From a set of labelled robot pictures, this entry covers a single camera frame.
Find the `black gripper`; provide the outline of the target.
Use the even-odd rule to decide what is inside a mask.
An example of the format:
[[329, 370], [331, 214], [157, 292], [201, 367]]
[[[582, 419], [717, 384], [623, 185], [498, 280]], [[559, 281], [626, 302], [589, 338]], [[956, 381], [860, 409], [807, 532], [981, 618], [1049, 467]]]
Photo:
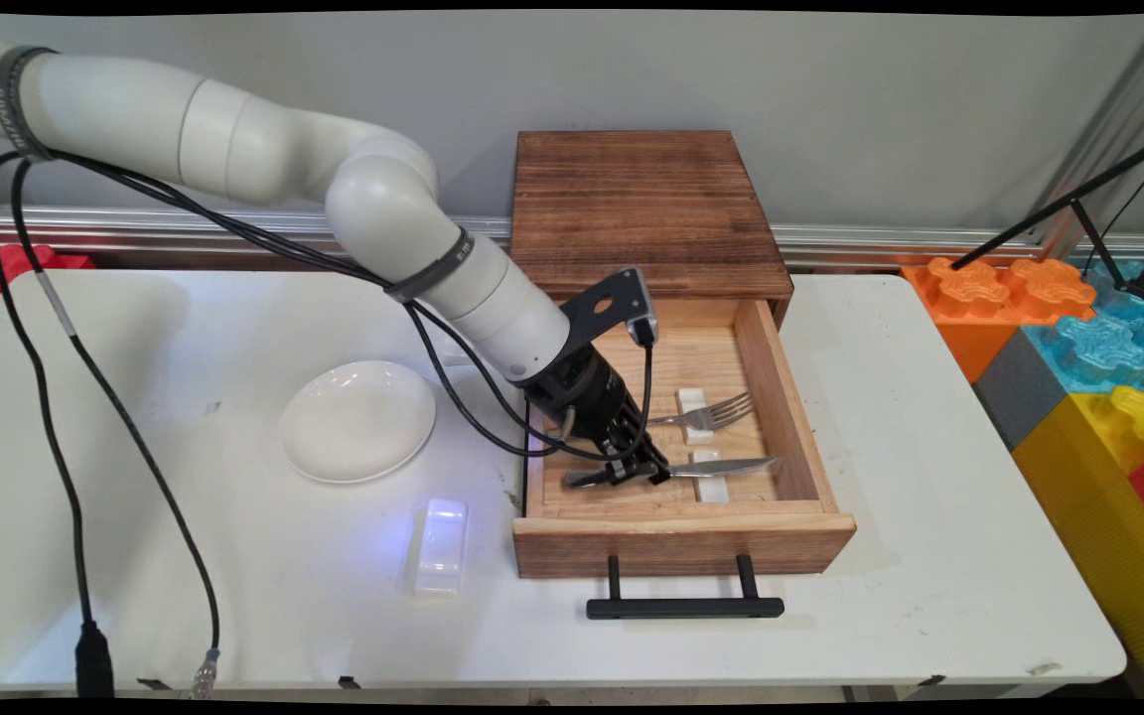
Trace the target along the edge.
[[672, 479], [670, 462], [652, 436], [643, 435], [639, 447], [631, 448], [636, 436], [645, 431], [639, 405], [595, 345], [582, 345], [516, 386], [555, 421], [563, 422], [567, 410], [575, 410], [572, 438], [591, 442], [603, 456], [610, 456], [599, 472], [599, 485], [617, 486], [635, 477], [651, 485]]

